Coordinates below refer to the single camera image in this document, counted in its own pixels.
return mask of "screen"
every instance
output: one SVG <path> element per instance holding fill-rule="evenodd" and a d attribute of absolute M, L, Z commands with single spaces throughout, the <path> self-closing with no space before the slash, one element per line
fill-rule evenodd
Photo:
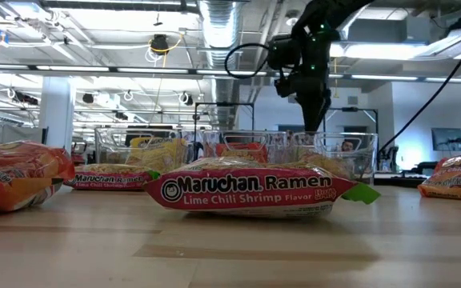
<path fill-rule="evenodd" d="M 460 128 L 432 128 L 431 140 L 433 151 L 461 151 L 461 142 L 449 143 L 450 140 L 461 138 Z"/>

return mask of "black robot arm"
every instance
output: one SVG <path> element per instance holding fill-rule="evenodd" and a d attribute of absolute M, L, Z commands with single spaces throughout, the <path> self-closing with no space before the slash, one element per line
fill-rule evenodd
<path fill-rule="evenodd" d="M 277 93 L 296 93 L 302 107 L 305 131 L 316 131 L 331 105 L 328 86 L 330 47 L 339 40 L 337 27 L 372 0 L 312 0 L 293 26 L 291 35 L 274 36 L 269 42 L 268 66 L 280 70 Z M 289 68 L 284 75 L 282 68 Z"/>

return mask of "air duct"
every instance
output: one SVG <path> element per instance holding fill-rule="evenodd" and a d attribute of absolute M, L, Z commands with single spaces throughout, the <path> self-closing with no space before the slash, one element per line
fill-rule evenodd
<path fill-rule="evenodd" d="M 239 16 L 241 3 L 219 0 L 198 1 L 200 14 L 203 17 L 202 32 L 207 47 L 232 49 L 238 44 Z M 211 69 L 224 69 L 227 52 L 207 52 L 207 61 Z M 236 69 L 237 54 L 229 58 L 230 70 Z M 238 102 L 239 94 L 233 94 L 233 80 L 211 80 L 211 94 L 214 102 Z M 218 124 L 229 126 L 229 110 L 216 110 Z"/>

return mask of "wooden tabletop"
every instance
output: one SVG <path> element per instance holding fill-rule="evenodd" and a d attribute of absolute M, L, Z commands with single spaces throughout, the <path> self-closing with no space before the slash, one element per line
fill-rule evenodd
<path fill-rule="evenodd" d="M 0 288 L 461 288 L 461 201 L 378 187 L 310 221 L 164 210 L 148 195 L 59 193 L 0 215 Z"/>

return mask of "ceiling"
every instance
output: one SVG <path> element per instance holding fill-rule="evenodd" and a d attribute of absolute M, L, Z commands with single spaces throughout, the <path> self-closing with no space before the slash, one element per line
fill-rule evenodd
<path fill-rule="evenodd" d="M 7 42 L 0 46 L 0 63 L 25 65 L 69 65 L 69 66 L 133 66 L 207 69 L 206 47 L 202 33 L 202 20 L 194 1 L 186 1 L 187 12 L 166 12 L 179 7 L 181 1 L 119 1 L 65 2 L 65 1 L 16 1 L 0 2 L 0 34 L 7 35 Z M 242 1 L 239 6 L 239 43 L 260 42 L 265 27 L 270 34 L 288 34 L 284 14 L 288 10 L 303 10 L 307 0 Z M 268 7 L 275 8 L 268 26 Z M 378 0 L 358 16 L 357 24 L 400 23 L 409 18 L 428 20 L 429 36 L 432 42 L 443 37 L 439 28 L 455 19 L 461 13 L 461 1 L 412 1 Z M 148 52 L 148 43 L 155 34 L 165 34 L 170 46 L 177 45 L 166 58 L 157 58 Z M 239 54 L 237 70 L 253 70 L 256 67 L 256 49 L 245 49 Z M 421 75 L 445 76 L 456 64 L 453 57 L 459 50 L 446 58 L 426 57 L 424 62 L 407 60 L 385 60 L 368 58 L 337 57 L 331 62 L 331 71 L 359 74 L 406 74 L 416 71 Z M 193 106 L 185 106 L 178 100 L 183 93 L 192 95 L 196 102 L 212 102 L 210 78 L 164 78 L 158 75 L 149 78 L 98 77 L 87 74 L 73 76 L 72 82 L 78 89 L 77 109 L 107 108 L 98 104 L 83 103 L 82 96 L 89 94 L 111 94 L 120 96 L 120 106 L 127 110 L 143 110 L 135 113 L 137 119 L 147 122 L 192 122 L 189 115 Z M 381 85 L 371 80 L 331 81 L 332 86 L 359 87 L 365 91 Z M 42 76 L 36 74 L 0 73 L 0 107 L 29 106 L 15 102 L 9 96 L 9 89 L 21 91 L 38 100 L 41 97 Z M 216 111 L 202 107 L 208 115 L 201 121 L 209 125 L 214 122 Z M 156 114 L 151 111 L 169 111 L 172 114 Z M 0 116 L 20 118 L 32 122 L 38 112 L 0 111 Z M 79 122 L 114 122 L 112 113 L 77 113 Z"/>

